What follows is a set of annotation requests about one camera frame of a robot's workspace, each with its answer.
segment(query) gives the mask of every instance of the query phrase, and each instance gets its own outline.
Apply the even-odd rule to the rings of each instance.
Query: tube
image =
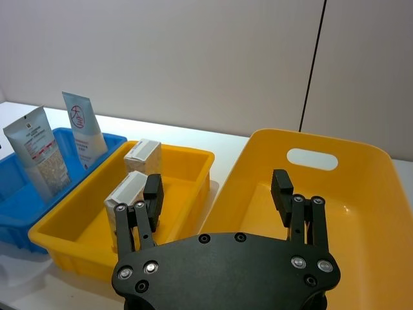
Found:
[[[89,168],[108,151],[89,98],[62,92],[72,126],[77,155],[83,168]]]
[[[3,132],[45,202],[70,183],[66,164],[43,107],[19,118]]]

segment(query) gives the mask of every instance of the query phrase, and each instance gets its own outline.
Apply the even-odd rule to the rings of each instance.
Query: blue tray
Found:
[[[57,128],[53,133],[72,181],[48,203],[38,195],[15,153],[0,161],[0,240],[32,252],[47,253],[30,242],[28,230],[126,141],[122,136],[103,134],[108,152],[84,170],[77,157],[72,130]]]

